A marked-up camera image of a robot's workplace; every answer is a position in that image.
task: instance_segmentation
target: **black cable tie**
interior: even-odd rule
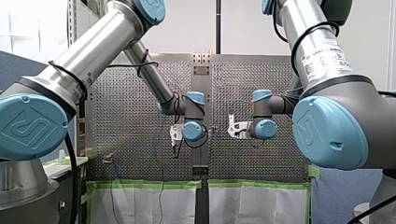
[[[80,105],[82,103],[84,103],[87,100],[88,97],[88,90],[87,87],[85,86],[85,84],[76,76],[74,75],[72,72],[67,71],[65,68],[63,68],[62,66],[56,64],[54,61],[49,61],[49,65],[51,65],[52,67],[54,67],[55,69],[58,69],[64,73],[66,73],[67,75],[69,75],[70,77],[72,77],[77,83],[78,85],[81,87],[82,89],[82,93],[83,95],[81,96],[81,98],[78,100],[78,102],[76,103],[76,105]]]

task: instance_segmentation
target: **black metal stand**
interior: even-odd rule
[[[195,195],[195,224],[209,224],[209,184],[207,179],[201,183]]]

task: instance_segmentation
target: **white cloth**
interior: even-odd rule
[[[113,189],[120,223],[158,224],[159,189]],[[162,224],[193,224],[195,189],[166,189],[162,197]],[[257,187],[209,190],[210,223],[305,224],[306,190]],[[97,189],[92,198],[91,223],[116,224],[110,189]]]

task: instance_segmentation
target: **small white object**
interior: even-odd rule
[[[247,139],[248,138],[248,127],[250,125],[250,121],[241,121],[241,122],[234,122],[234,116],[228,116],[228,134],[232,138],[238,139]]]
[[[63,161],[64,158],[66,158],[66,154],[64,153],[64,150],[61,149],[59,150],[58,161]]]
[[[172,147],[176,145],[177,141],[181,141],[183,135],[181,133],[181,129],[183,128],[182,124],[175,124],[171,126],[170,134],[172,139]]]

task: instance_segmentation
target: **black cable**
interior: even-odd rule
[[[273,3],[273,25],[274,25],[274,30],[275,30],[275,33],[276,33],[276,35],[279,37],[279,39],[281,39],[281,40],[283,40],[283,42],[285,42],[285,43],[289,43],[288,42],[288,39],[287,38],[285,38],[280,32],[279,32],[279,30],[277,29],[277,24],[276,24],[276,2],[277,2],[277,0],[274,0],[274,3]]]
[[[326,5],[327,0],[322,0],[322,3],[320,4],[321,7],[324,7],[324,5]]]
[[[195,102],[194,102],[190,97],[188,97],[187,95],[182,95],[181,97],[184,97],[184,98],[189,99],[193,104],[195,104],[195,105],[201,110],[202,116],[203,116],[203,117],[205,116],[205,111],[204,111],[204,109],[203,109],[199,104],[195,103]]]
[[[82,96],[78,100],[76,105],[80,105],[80,104],[84,103],[87,100],[87,97],[88,97],[88,91],[87,91],[87,87],[85,86],[85,84],[76,75],[74,75],[72,72],[67,71],[65,68],[63,68],[62,66],[56,64],[54,61],[49,61],[49,65],[51,65],[52,67],[54,67],[54,68],[56,68],[56,69],[58,69],[58,70],[60,70],[60,71],[62,71],[64,73],[66,73],[67,75],[72,77],[78,83],[78,85],[82,89]]]
[[[159,66],[157,62],[150,62],[150,63],[137,63],[137,64],[121,64],[121,63],[113,63],[109,65],[107,68],[112,68],[112,67],[142,67],[146,66],[149,64],[154,64],[155,66]]]
[[[163,168],[163,165],[160,163],[160,161],[158,160],[158,156],[157,156],[157,148],[156,147],[153,147],[153,152],[154,152],[154,159],[155,159],[155,161],[157,162],[157,164],[160,166],[160,168],[161,168],[161,172],[162,172],[162,180],[163,180],[163,184],[162,184],[162,186],[161,186],[161,191],[160,191],[160,195],[158,196],[158,203],[159,203],[159,205],[160,205],[160,213],[161,213],[161,218],[160,218],[160,222],[159,222],[159,224],[162,224],[163,223],[163,201],[162,201],[162,196],[163,196],[163,190],[164,190],[164,187],[165,187],[165,170],[164,170],[164,168]]]
[[[151,65],[151,64],[153,64],[153,65],[155,65],[157,67],[159,66],[159,64],[157,62],[146,63],[146,59],[147,59],[148,56],[149,56],[149,49],[146,49],[145,53],[142,56],[142,59],[140,60],[140,63],[137,63],[137,64],[117,64],[117,63],[115,63],[115,64],[109,65],[107,68],[112,68],[112,67],[137,67],[137,70],[136,70],[137,76],[141,77],[140,76],[140,71],[141,71],[142,67],[147,66],[147,65]]]
[[[119,176],[119,166],[112,161],[113,165],[114,165],[114,179],[117,178]],[[119,218],[117,217],[116,214],[116,208],[114,205],[114,196],[113,196],[113,179],[110,179],[110,197],[111,197],[111,208],[113,210],[113,216],[116,219],[117,223],[120,224]]]
[[[303,42],[303,40],[310,35],[312,32],[316,31],[318,28],[320,28],[320,26],[324,26],[324,25],[330,25],[331,27],[333,27],[335,29],[335,36],[338,36],[340,34],[340,27],[338,26],[337,23],[333,22],[333,21],[323,21],[320,22],[316,25],[313,25],[311,27],[309,27],[308,29],[306,29],[302,35],[300,35],[297,40],[296,43],[293,46],[293,49],[291,51],[291,67],[294,71],[294,73],[298,75],[298,71],[297,71],[297,65],[295,62],[295,58],[296,58],[296,54],[297,54],[297,49],[300,47],[300,44]]]
[[[147,59],[149,55],[149,49],[146,49],[145,53],[143,54],[142,60],[140,61],[140,63],[144,63]],[[137,68],[137,76],[140,77],[140,70],[142,69],[142,66],[139,66],[139,68]]]
[[[378,211],[379,209],[381,209],[391,203],[394,203],[394,202],[396,202],[396,195],[386,199],[384,202],[379,203],[376,206],[370,208],[369,210],[361,213],[360,215],[350,219],[350,221],[348,221],[347,224],[358,224],[362,218],[367,217],[367,216],[371,215],[372,213]]]
[[[69,133],[66,134],[64,141],[66,143],[67,151],[69,153],[69,158],[70,158],[70,164],[72,167],[73,187],[72,187],[72,208],[71,208],[71,214],[70,214],[70,224],[75,224],[76,219],[77,219],[77,214],[78,214],[78,203],[79,203],[77,159],[76,159],[76,154],[74,152],[72,141],[70,140]]]
[[[248,131],[248,129],[242,129],[242,130],[239,130],[238,132],[236,132],[234,134],[235,134],[235,136],[238,136],[240,133],[247,132],[247,131]]]
[[[174,150],[174,159],[178,159],[178,156],[180,155],[180,150],[181,150],[181,145],[183,144],[183,138],[181,138],[181,142],[180,142],[180,144],[178,145],[178,149],[177,149],[177,151],[176,151],[176,146],[174,146],[173,147],[173,150]]]
[[[387,96],[396,97],[396,93],[395,93],[395,92],[390,92],[390,91],[379,91],[378,93],[379,93],[380,95],[387,95]]]
[[[176,100],[174,102],[175,124],[177,124],[180,120],[180,115],[178,114],[178,111],[180,111],[180,94],[178,94],[177,91],[174,91],[174,95],[176,96]]]
[[[198,147],[194,147],[194,146],[191,146],[191,145],[186,141],[186,139],[184,139],[184,143],[185,143],[189,148],[200,148],[200,147],[202,147],[204,144],[206,144],[206,142],[207,142],[207,140],[208,140],[208,138],[209,138],[209,133],[208,133],[208,131],[207,131],[206,126],[205,126],[204,124],[203,124],[203,126],[204,126],[204,128],[205,128],[205,136],[206,136],[204,142],[203,142],[201,145],[199,145]]]

